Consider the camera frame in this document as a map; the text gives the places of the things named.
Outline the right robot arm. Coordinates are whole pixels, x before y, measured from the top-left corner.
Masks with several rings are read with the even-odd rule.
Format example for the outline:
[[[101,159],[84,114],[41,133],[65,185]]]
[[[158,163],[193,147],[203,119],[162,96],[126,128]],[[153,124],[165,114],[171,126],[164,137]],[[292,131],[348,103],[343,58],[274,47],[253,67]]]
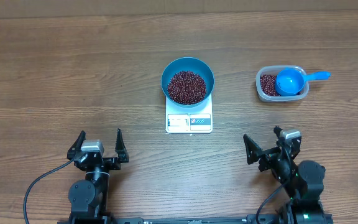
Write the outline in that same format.
[[[297,129],[273,129],[276,146],[263,150],[251,137],[243,135],[249,165],[258,162],[259,171],[269,170],[280,186],[266,198],[255,214],[246,216],[245,223],[276,224],[330,224],[332,215],[326,214],[320,201],[324,190],[326,169],[319,163],[305,160],[295,164],[300,152],[301,132]],[[290,200],[279,208],[276,214],[262,215],[263,207],[281,190],[285,190]]]

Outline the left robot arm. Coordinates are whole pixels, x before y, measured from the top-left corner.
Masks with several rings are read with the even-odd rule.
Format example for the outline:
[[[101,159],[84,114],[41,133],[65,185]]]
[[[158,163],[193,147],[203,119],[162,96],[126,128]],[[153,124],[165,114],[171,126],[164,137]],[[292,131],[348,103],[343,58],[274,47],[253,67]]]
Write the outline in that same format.
[[[72,184],[68,191],[71,212],[68,223],[116,223],[107,211],[110,171],[120,170],[129,162],[122,131],[117,130],[116,157],[104,157],[102,142],[87,140],[82,131],[67,152],[67,159],[85,172],[85,178]]]

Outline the blue plastic measuring scoop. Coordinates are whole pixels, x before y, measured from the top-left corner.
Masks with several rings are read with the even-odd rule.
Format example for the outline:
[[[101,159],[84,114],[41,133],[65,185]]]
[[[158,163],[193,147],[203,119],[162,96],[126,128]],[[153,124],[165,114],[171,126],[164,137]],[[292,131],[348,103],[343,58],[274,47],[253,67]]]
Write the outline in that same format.
[[[328,80],[330,76],[329,72],[316,72],[304,75],[293,68],[286,68],[277,75],[275,90],[281,96],[295,96],[305,87],[306,82]]]

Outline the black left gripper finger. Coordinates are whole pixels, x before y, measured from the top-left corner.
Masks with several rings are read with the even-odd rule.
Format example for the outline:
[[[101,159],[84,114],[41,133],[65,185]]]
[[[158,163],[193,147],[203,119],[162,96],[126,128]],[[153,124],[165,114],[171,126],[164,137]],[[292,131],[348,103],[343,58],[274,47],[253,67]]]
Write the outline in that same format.
[[[117,157],[120,163],[129,162],[129,155],[124,144],[122,131],[120,129],[117,130],[115,152],[117,153]]]
[[[68,160],[72,160],[76,156],[76,153],[81,151],[81,146],[85,139],[86,139],[86,133],[85,133],[85,131],[81,131],[81,133],[77,137],[76,141],[73,143],[73,145],[67,151],[67,159]]]

